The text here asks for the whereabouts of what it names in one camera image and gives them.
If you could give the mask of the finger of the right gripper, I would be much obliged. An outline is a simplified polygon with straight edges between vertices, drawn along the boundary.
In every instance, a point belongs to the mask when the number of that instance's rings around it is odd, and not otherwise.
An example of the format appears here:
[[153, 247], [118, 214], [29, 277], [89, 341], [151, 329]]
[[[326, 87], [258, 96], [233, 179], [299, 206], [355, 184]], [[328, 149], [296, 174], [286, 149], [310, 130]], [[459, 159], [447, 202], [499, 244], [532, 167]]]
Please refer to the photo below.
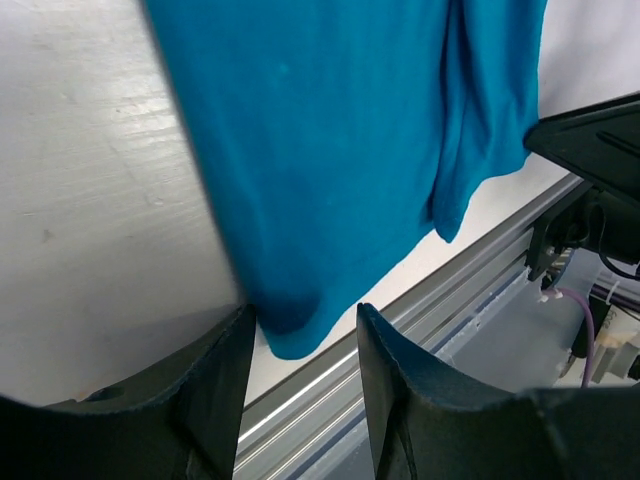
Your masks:
[[543, 118], [524, 145], [613, 195], [637, 195], [639, 94]]

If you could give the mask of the blue t shirt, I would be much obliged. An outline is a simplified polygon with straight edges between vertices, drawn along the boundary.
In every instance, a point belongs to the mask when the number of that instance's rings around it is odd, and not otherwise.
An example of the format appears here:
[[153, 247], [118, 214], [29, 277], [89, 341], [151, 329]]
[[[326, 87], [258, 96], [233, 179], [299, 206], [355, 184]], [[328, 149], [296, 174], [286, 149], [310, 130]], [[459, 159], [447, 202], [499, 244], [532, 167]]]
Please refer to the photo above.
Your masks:
[[301, 359], [538, 118], [542, 1], [148, 1], [228, 255]]

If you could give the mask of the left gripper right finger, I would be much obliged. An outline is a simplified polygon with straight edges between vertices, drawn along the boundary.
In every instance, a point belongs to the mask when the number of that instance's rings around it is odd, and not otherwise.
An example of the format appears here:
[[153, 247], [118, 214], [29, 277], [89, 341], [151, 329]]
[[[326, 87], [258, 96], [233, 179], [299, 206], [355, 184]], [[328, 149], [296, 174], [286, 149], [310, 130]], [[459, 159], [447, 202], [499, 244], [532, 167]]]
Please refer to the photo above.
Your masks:
[[484, 384], [357, 308], [378, 479], [636, 479], [639, 389]]

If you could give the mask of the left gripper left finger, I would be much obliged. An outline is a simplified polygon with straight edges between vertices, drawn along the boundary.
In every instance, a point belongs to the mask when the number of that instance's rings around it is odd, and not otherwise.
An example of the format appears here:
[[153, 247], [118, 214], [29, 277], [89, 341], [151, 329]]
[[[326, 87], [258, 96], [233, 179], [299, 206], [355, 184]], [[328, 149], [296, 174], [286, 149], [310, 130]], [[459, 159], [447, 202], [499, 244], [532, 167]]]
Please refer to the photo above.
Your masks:
[[4, 479], [229, 479], [256, 314], [243, 306], [202, 337], [83, 401], [1, 399]]

